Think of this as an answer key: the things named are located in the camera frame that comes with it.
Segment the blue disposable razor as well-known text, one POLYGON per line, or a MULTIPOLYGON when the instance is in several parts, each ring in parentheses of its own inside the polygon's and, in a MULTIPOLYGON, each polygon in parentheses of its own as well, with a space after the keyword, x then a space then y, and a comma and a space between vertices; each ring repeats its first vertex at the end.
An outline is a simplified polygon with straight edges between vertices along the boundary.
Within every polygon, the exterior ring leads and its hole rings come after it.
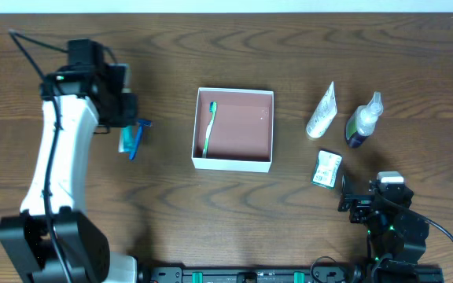
POLYGON ((139 146, 143 140, 143 134, 146 127, 151 127, 153 123, 147 119, 139 119, 137 123, 137 131, 131 144, 131 150, 129 152, 129 160, 133 161, 137 156, 139 146))

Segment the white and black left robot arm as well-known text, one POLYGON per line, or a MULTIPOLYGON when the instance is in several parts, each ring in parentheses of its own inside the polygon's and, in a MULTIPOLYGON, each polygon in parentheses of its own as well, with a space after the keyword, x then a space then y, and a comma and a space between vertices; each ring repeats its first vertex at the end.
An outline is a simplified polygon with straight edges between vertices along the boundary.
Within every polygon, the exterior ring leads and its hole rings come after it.
POLYGON ((68 42, 68 62, 41 75, 43 129, 34 177, 0 242, 24 282, 135 282, 136 258, 111 251, 87 218, 85 178, 92 138, 138 121, 129 68, 90 39, 68 42))

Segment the teal toothpaste tube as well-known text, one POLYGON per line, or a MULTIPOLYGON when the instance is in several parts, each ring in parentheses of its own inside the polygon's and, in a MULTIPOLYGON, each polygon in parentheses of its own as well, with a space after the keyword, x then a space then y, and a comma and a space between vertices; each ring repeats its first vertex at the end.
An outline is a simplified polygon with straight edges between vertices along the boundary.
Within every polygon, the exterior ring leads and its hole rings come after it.
POLYGON ((120 130, 118 151, 120 153, 131 153, 134 149, 133 127, 127 126, 120 130))

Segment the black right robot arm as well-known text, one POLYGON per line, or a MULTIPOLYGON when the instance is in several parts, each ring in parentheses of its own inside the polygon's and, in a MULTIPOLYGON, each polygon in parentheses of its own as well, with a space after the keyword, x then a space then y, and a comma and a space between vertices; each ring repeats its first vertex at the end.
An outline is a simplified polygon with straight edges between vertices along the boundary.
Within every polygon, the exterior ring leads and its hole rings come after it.
POLYGON ((410 211, 414 193, 397 171, 382 171, 369 183, 368 194, 355 189, 347 176, 341 179, 338 211, 368 230, 370 250, 377 259, 416 266, 426 251, 429 224, 410 211))

